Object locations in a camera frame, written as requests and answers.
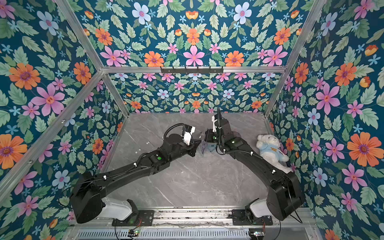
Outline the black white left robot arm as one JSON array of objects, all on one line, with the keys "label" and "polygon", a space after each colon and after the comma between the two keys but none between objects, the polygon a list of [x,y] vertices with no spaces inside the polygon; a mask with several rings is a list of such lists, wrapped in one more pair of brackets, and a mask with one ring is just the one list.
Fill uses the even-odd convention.
[{"label": "black white left robot arm", "polygon": [[185,155],[194,157],[201,142],[192,139],[186,144],[182,136],[171,134],[159,148],[141,154],[136,162],[106,173],[82,174],[70,196],[76,222],[84,224],[97,217],[126,220],[137,210],[136,205],[131,200],[116,201],[108,195],[140,178],[165,170],[172,161]]}]

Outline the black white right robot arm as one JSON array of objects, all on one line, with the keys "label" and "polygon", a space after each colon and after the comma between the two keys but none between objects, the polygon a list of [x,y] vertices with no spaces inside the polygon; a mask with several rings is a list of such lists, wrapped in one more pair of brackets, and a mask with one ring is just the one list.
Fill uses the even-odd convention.
[{"label": "black white right robot arm", "polygon": [[279,149],[280,142],[273,135],[259,135],[258,152],[239,134],[231,129],[221,113],[212,117],[213,127],[206,131],[206,142],[215,143],[222,155],[229,155],[250,169],[266,186],[263,199],[256,199],[246,206],[255,218],[273,216],[279,221],[300,208],[304,203],[300,181],[291,169],[283,164],[288,157]]}]

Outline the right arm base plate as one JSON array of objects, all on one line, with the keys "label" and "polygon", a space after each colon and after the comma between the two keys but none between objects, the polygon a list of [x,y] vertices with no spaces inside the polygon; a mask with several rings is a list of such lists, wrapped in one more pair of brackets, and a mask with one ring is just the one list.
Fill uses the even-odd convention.
[{"label": "right arm base plate", "polygon": [[232,219],[234,226],[272,226],[271,216],[256,217],[250,210],[232,210],[228,215]]}]

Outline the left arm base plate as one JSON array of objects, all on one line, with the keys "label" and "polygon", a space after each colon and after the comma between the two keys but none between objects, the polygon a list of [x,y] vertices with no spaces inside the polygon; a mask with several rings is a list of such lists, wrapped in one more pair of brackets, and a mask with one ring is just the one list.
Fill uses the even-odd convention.
[{"label": "left arm base plate", "polygon": [[113,220],[113,227],[149,227],[154,220],[155,211],[153,210],[139,210],[133,212],[125,220]]}]

